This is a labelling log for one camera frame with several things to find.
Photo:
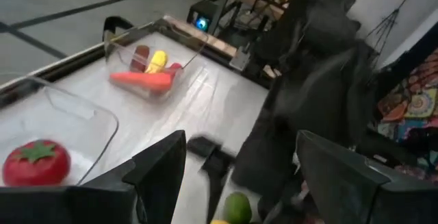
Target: toy tomato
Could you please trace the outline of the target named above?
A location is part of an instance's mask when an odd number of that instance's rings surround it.
[[[56,185],[70,171],[70,156],[60,144],[36,140],[16,148],[3,164],[3,181],[8,186]]]

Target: transparent tray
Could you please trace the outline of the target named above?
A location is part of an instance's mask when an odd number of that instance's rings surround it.
[[[106,39],[105,61],[111,83],[144,99],[164,101],[174,92],[183,91],[181,86],[192,81],[194,75],[206,74],[205,66],[197,56],[207,42],[207,34],[200,34],[201,39],[199,35],[193,37],[164,21],[129,33],[141,38],[155,33],[173,37],[182,45],[192,45],[193,54],[182,56],[172,44],[149,42],[147,45],[133,45],[133,41],[119,43],[117,38]]]
[[[61,185],[79,185],[118,130],[110,111],[37,77],[0,74],[14,83],[0,87],[0,162],[17,147],[35,140],[52,140],[70,155],[70,172]],[[3,170],[0,173],[3,183]]]

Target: green lime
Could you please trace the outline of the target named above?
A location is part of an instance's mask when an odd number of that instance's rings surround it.
[[[245,194],[235,192],[225,199],[224,219],[230,224],[248,224],[252,215],[253,212]]]

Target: gray floor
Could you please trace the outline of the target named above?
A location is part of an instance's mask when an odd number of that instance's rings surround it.
[[[13,25],[100,1],[105,0],[0,0],[0,22]],[[197,1],[200,0],[126,0],[26,27],[20,32],[70,55],[100,42],[107,16],[119,15],[135,25],[154,21],[164,14],[185,20],[189,7]],[[28,73],[58,60],[9,33],[0,34],[0,52],[1,72]]]

